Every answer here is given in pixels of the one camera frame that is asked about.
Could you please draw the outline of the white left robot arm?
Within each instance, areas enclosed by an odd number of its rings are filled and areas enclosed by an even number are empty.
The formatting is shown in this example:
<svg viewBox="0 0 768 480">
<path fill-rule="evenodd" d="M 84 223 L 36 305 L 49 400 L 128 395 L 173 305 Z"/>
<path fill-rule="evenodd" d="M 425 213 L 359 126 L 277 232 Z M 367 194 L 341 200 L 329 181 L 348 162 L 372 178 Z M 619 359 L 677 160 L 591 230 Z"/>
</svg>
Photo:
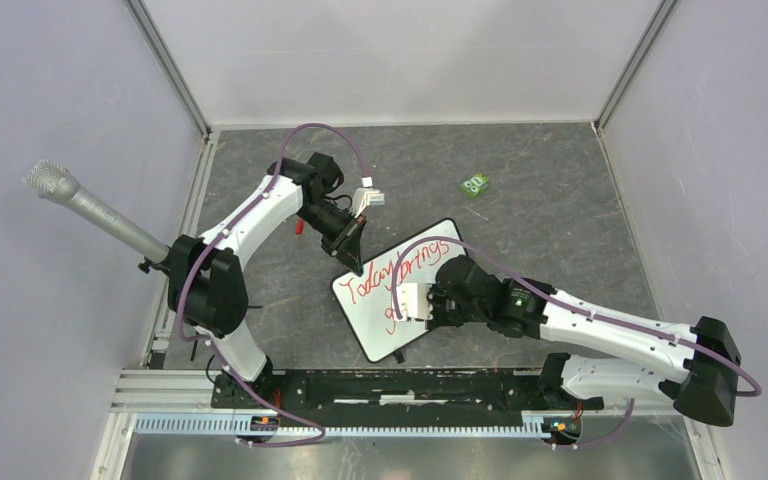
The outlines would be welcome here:
<svg viewBox="0 0 768 480">
<path fill-rule="evenodd" d="M 210 341 L 238 378 L 236 394 L 250 407 L 272 399 L 274 381 L 263 373 L 271 362 L 244 322 L 250 307 L 246 265 L 278 226 L 297 216 L 320 233 L 326 254 L 362 274 L 366 218 L 330 198 L 343 181 L 330 156 L 315 153 L 305 163 L 285 158 L 268 168 L 255 192 L 222 222 L 198 237 L 179 236 L 164 261 L 167 302 L 179 316 L 177 325 L 190 325 Z"/>
</svg>

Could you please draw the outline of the small white whiteboard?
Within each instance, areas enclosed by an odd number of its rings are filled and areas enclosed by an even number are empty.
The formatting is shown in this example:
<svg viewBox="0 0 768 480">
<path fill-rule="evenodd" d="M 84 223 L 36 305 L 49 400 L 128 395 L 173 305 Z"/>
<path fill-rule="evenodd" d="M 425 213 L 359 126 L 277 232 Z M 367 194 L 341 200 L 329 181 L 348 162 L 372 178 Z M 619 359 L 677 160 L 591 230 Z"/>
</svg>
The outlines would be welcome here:
<svg viewBox="0 0 768 480">
<path fill-rule="evenodd" d="M 444 218 L 373 255 L 361 276 L 349 271 L 332 280 L 332 293 L 368 361 L 378 363 L 427 333 L 420 321 L 396 319 L 391 277 L 399 284 L 432 284 L 443 263 L 465 252 L 451 238 L 462 236 L 456 222 Z"/>
</svg>

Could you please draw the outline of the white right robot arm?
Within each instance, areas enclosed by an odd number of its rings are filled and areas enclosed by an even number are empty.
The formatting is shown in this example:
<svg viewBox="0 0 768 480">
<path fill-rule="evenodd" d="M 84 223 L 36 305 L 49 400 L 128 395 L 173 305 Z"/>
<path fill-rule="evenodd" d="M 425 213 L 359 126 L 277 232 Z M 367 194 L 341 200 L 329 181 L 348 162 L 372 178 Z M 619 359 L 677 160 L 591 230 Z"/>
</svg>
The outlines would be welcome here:
<svg viewBox="0 0 768 480">
<path fill-rule="evenodd" d="M 596 361 L 562 354 L 544 363 L 540 400 L 562 408 L 574 398 L 636 399 L 670 404 L 695 421 L 735 421 L 741 354 L 727 325 L 703 316 L 671 323 L 604 309 L 550 284 L 500 279 L 472 258 L 443 264 L 427 299 L 433 326 L 481 323 L 510 338 L 583 346 L 607 355 Z"/>
</svg>

